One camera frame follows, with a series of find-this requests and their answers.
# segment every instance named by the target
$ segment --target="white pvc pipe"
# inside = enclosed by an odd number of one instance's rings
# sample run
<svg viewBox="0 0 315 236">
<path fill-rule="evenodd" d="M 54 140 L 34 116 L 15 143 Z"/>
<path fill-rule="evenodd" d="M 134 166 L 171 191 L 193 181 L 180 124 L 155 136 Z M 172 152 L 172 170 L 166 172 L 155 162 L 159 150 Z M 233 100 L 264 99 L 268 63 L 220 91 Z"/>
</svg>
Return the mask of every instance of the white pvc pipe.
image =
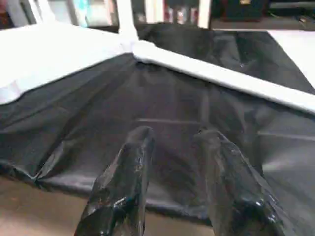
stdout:
<svg viewBox="0 0 315 236">
<path fill-rule="evenodd" d="M 155 22 L 164 22 L 164 0 L 155 0 Z"/>
<path fill-rule="evenodd" d="M 38 6 L 43 21 L 48 22 L 56 20 L 55 14 L 51 10 L 48 0 L 38 0 Z"/>
<path fill-rule="evenodd" d="M 315 114 L 315 96 L 220 66 L 170 52 L 148 42 L 135 44 L 133 54 L 143 63 L 176 70 L 230 89 Z"/>
<path fill-rule="evenodd" d="M 36 23 L 41 23 L 43 20 L 41 19 L 40 17 L 40 14 L 39 14 L 39 11 L 38 11 L 38 8 L 36 6 L 36 3 L 34 2 L 34 0 L 27 0 L 27 2 L 29 3 L 30 5 L 30 8 L 31 8 L 31 11 L 34 15 L 34 18 L 36 20 Z"/>
<path fill-rule="evenodd" d="M 146 9 L 146 21 L 147 23 L 154 23 L 155 18 L 154 18 L 154 5 L 155 1 L 154 0 L 145 0 L 145 9 Z"/>
<path fill-rule="evenodd" d="M 117 0 L 119 35 L 131 41 L 137 41 L 137 30 L 133 22 L 131 0 Z"/>
<path fill-rule="evenodd" d="M 211 0 L 200 0 L 198 26 L 207 29 L 211 13 Z"/>
</svg>

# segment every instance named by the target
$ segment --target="shiny black tape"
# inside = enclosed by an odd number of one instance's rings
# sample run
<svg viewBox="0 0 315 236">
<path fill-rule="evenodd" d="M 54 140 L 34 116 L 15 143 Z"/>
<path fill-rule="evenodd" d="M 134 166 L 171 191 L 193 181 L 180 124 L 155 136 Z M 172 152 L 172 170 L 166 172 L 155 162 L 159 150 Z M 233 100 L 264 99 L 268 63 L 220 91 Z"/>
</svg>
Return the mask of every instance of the shiny black tape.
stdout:
<svg viewBox="0 0 315 236">
<path fill-rule="evenodd" d="M 112 164 L 97 178 L 75 236 L 142 236 L 153 132 L 129 133 Z"/>
<path fill-rule="evenodd" d="M 267 181 L 217 130 L 196 135 L 210 219 L 217 236 L 302 236 Z"/>
</svg>

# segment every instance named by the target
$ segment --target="white surface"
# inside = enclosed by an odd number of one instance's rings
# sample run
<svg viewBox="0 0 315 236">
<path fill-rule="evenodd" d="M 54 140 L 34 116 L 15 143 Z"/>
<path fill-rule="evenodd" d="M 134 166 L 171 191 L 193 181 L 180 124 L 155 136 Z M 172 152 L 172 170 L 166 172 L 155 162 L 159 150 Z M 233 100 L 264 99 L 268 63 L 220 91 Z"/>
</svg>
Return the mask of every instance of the white surface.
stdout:
<svg viewBox="0 0 315 236">
<path fill-rule="evenodd" d="M 0 104 L 125 52 L 117 34 L 64 23 L 0 32 Z"/>
<path fill-rule="evenodd" d="M 176 54 L 150 44 L 135 44 L 133 53 L 138 60 L 144 63 L 165 66 L 221 86 L 315 114 L 315 96 L 311 94 Z"/>
<path fill-rule="evenodd" d="M 269 31 L 315 88 L 315 32 Z"/>
</svg>

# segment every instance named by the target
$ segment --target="pvc pipe frame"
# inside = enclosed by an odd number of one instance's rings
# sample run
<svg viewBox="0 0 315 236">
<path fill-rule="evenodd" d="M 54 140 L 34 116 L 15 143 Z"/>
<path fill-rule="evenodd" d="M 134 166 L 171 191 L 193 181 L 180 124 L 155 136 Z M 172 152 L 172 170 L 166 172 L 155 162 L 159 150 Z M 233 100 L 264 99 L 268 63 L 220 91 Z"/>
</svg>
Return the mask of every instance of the pvc pipe frame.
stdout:
<svg viewBox="0 0 315 236">
<path fill-rule="evenodd" d="M 32 85 L 31 87 L 30 85 L 24 87 L 22 84 L 24 83 L 23 80 L 20 80 L 21 82 L 11 80 L 12 83 L 7 86 L 0 87 L 0 102 L 5 103 L 13 101 L 23 92 L 34 87 L 57 80 L 66 74 L 82 70 L 87 66 L 91 66 L 116 55 L 132 51 L 135 58 L 143 63 L 165 66 L 169 69 L 176 70 L 205 81 L 258 96 L 266 100 L 315 115 L 315 96 L 311 94 L 160 49 L 154 44 L 146 41 L 138 41 L 137 32 L 133 24 L 130 0 L 118 0 L 117 3 L 118 8 L 120 9 L 120 26 L 123 26 L 120 32 L 123 35 L 119 36 L 110 33 L 103 34 L 103 32 L 96 31 L 95 34 L 98 35 L 97 37 L 99 39 L 105 37 L 104 39 L 106 43 L 104 44 L 108 46 L 107 48 L 102 48 L 105 51 L 100 54 L 99 57 L 92 57 L 88 61 L 84 61 L 83 59 L 78 60 L 71 68 L 63 68 L 63 70 L 60 70 L 59 73 L 50 75 L 45 81 L 38 81 L 38 84 Z M 117 48 L 113 49 L 111 43 L 117 45 Z"/>
<path fill-rule="evenodd" d="M 164 66 L 315 115 L 314 95 L 170 52 L 148 42 L 135 44 L 133 54 L 140 62 Z"/>
</svg>

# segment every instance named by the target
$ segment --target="black wrapped object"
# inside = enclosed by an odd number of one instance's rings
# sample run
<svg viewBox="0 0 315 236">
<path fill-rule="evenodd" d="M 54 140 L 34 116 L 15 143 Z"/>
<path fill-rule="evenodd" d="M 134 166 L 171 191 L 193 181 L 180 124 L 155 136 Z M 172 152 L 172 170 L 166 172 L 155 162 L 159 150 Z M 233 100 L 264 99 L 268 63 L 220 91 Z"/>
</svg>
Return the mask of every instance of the black wrapped object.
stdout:
<svg viewBox="0 0 315 236">
<path fill-rule="evenodd" d="M 133 130 L 113 163 L 96 179 L 75 236 L 142 236 L 149 168 L 150 128 Z"/>
<path fill-rule="evenodd" d="M 302 236 L 267 181 L 216 129 L 196 135 L 217 236 Z"/>
</svg>

